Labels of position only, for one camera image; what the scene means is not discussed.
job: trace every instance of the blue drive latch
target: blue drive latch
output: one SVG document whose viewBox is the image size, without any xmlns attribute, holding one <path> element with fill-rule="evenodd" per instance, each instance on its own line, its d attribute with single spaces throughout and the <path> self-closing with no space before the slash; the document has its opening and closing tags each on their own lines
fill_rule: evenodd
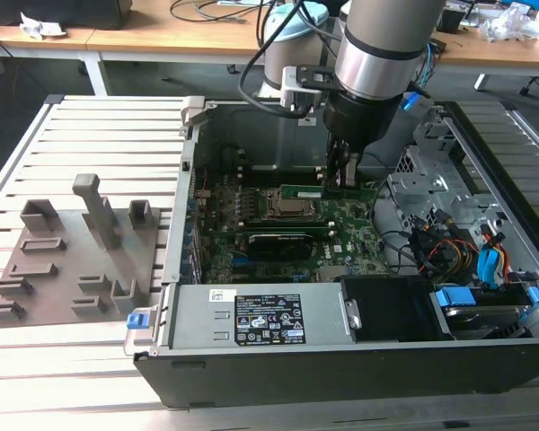
<svg viewBox="0 0 539 431">
<path fill-rule="evenodd" d="M 126 326 L 129 330 L 147 330 L 150 327 L 150 313 L 132 312 L 128 315 Z"/>
<path fill-rule="evenodd" d="M 436 293 L 442 307 L 459 307 L 477 305 L 471 289 L 467 286 L 444 286 Z"/>
</svg>

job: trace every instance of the desk leg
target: desk leg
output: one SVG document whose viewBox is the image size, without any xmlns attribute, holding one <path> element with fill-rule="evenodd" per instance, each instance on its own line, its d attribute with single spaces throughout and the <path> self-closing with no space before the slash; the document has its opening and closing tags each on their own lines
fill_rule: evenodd
<svg viewBox="0 0 539 431">
<path fill-rule="evenodd" d="M 479 78 L 477 78 L 477 81 L 475 82 L 475 85 L 473 88 L 476 92 L 480 92 L 485 90 L 485 85 L 487 85 L 487 82 L 489 81 L 490 75 L 481 74 L 479 75 Z"/>
<path fill-rule="evenodd" d="M 100 58 L 100 53 L 97 51 L 87 51 L 80 57 L 86 64 L 90 82 L 92 83 L 93 93 L 96 96 L 110 95 L 110 84 L 108 76 L 106 75 L 104 62 Z"/>
</svg>

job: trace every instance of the barcode sticker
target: barcode sticker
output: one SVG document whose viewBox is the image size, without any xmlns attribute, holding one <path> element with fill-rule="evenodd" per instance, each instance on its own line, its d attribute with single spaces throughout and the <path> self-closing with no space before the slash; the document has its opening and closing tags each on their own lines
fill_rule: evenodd
<svg viewBox="0 0 539 431">
<path fill-rule="evenodd" d="M 235 289 L 209 289 L 211 303 L 232 303 L 237 291 Z"/>
</svg>

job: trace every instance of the gray fixture plate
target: gray fixture plate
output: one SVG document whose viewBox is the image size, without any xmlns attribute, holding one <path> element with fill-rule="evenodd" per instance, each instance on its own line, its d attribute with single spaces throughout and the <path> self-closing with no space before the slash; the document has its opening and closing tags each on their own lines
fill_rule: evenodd
<svg viewBox="0 0 539 431">
<path fill-rule="evenodd" d="M 114 209 L 114 229 L 121 241 L 118 248 L 106 251 L 99 234 L 88 229 L 82 211 L 57 211 L 57 214 L 58 218 L 49 219 L 51 231 L 29 232 L 28 228 L 24 227 L 1 279 L 12 278 L 9 274 L 14 265 L 46 266 L 53 263 L 57 274 L 25 277 L 33 287 L 33 292 L 29 295 L 0 295 L 0 303 L 14 300 L 24 309 L 21 319 L 0 320 L 0 328 L 126 319 L 127 315 L 119 313 L 110 299 L 110 288 L 83 292 L 77 284 L 78 276 L 105 275 L 110 284 L 118 280 L 126 293 L 135 278 L 142 294 L 139 306 L 147 304 L 158 223 L 133 230 L 128 210 Z M 160 210 L 152 208 L 152 215 L 154 220 L 159 220 Z M 65 250 L 26 254 L 21 250 L 25 240 L 57 237 L 63 239 Z M 71 308 L 73 300 L 91 296 L 100 297 L 105 311 L 76 314 Z"/>
</svg>

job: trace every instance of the sticker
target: sticker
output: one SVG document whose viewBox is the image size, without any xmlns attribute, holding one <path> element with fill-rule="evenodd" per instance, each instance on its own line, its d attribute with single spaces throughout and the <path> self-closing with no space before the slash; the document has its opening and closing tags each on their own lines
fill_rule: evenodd
<svg viewBox="0 0 539 431">
<path fill-rule="evenodd" d="M 237 295 L 234 299 L 234 340 L 238 345 L 305 344 L 304 312 L 298 294 Z"/>
<path fill-rule="evenodd" d="M 315 126 L 317 125 L 317 117 L 305 117 L 297 121 L 298 126 Z"/>
<path fill-rule="evenodd" d="M 322 193 L 320 193 L 319 191 L 298 191 L 296 198 L 321 199 Z"/>
<path fill-rule="evenodd" d="M 211 303 L 232 303 L 237 291 L 235 289 L 209 289 Z"/>
</svg>

